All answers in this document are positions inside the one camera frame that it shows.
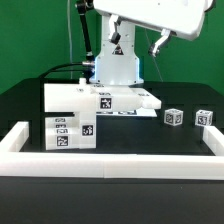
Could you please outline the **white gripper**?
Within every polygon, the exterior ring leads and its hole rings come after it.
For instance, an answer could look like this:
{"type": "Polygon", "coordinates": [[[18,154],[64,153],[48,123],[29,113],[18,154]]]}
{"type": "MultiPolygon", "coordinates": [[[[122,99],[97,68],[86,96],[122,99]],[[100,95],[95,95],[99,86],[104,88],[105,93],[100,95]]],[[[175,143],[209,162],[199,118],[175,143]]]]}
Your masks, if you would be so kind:
{"type": "Polygon", "coordinates": [[[121,38],[118,27],[122,21],[160,32],[161,37],[149,48],[156,57],[171,38],[194,40],[200,35],[205,13],[214,0],[93,0],[94,8],[109,17],[109,41],[121,38]]]}

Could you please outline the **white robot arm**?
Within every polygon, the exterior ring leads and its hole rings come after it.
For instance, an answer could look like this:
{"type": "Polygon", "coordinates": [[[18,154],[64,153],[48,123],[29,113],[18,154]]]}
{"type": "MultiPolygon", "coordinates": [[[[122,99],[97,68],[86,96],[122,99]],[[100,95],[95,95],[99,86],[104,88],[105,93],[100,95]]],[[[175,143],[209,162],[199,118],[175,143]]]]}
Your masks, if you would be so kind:
{"type": "Polygon", "coordinates": [[[102,16],[101,51],[95,59],[92,83],[134,85],[143,82],[134,51],[137,26],[157,31],[161,37],[149,48],[159,53],[171,37],[196,39],[205,13],[215,0],[93,0],[102,16]]]}

